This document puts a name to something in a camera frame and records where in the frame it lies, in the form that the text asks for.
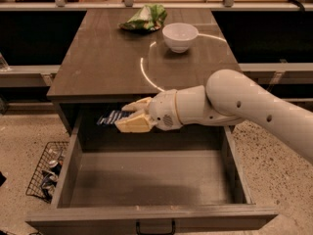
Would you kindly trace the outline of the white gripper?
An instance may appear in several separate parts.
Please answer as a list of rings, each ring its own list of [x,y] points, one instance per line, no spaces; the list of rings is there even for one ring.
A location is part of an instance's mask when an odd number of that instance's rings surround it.
[[[180,129],[182,123],[176,111],[176,94],[176,90],[163,91],[153,99],[146,97],[123,106],[123,111],[136,113],[117,120],[115,126],[123,133],[150,132],[154,126],[164,131]]]

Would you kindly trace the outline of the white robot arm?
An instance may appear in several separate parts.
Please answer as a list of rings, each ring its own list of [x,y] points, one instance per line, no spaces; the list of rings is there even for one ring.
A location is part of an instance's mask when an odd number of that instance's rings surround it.
[[[235,70],[218,70],[206,85],[167,90],[122,108],[119,131],[167,131],[187,124],[234,125],[250,120],[313,164],[313,113],[282,100]]]

